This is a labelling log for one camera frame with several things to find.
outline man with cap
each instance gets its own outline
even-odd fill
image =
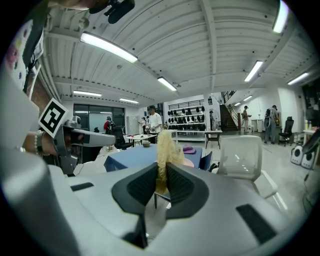
[[[162,119],[161,116],[156,113],[156,107],[154,105],[149,106],[149,124],[147,129],[151,135],[158,135],[161,132]],[[156,137],[151,137],[150,142],[156,144]]]
[[[244,106],[243,116],[244,116],[244,132],[248,132],[248,124],[249,124],[249,118],[251,115],[248,115],[247,113],[248,106]]]

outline ceiling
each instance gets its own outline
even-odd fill
[[[93,104],[136,104],[171,101],[203,93],[264,88],[273,79],[289,81],[320,70],[309,36],[291,13],[285,30],[274,33],[277,0],[136,0],[134,9],[116,24],[104,12],[89,14],[64,8],[51,10],[41,72],[51,75],[62,100],[73,90],[101,93],[101,98],[73,95]],[[138,57],[134,64],[80,42],[85,31],[103,37]],[[257,60],[262,73],[245,83]],[[163,76],[177,91],[157,81]]]

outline floor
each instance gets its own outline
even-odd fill
[[[223,133],[223,136],[238,135]],[[212,151],[211,163],[218,163],[220,161],[220,149],[218,143],[215,141],[210,141],[208,143],[207,149],[205,149],[204,142],[183,142],[180,144],[191,145],[197,147],[203,147],[202,157]],[[308,178],[307,182],[304,182],[306,175],[309,170],[304,169],[299,165],[295,165],[290,162],[291,149],[294,145],[262,145],[262,169],[265,170],[274,182],[278,186],[278,193],[275,196],[268,198],[267,200],[273,204],[275,207],[279,208],[285,215],[287,215],[290,221],[301,220],[303,217],[307,216],[306,212],[310,212],[311,205],[306,201],[306,186],[318,186],[319,183],[310,181],[312,179]],[[79,164],[74,171],[77,176],[86,176],[96,173],[105,173],[106,169],[104,167],[104,162],[110,154],[117,153],[117,149],[113,148],[111,150],[108,147],[103,147],[94,162],[89,162],[86,164]],[[264,187],[264,183],[257,184],[258,189],[263,191],[268,189]],[[160,232],[166,223],[165,215],[168,202],[158,197],[157,209],[154,207],[154,198],[152,197],[146,206],[145,211],[145,221],[146,221],[146,232],[148,233],[148,239],[150,242],[152,239]]]

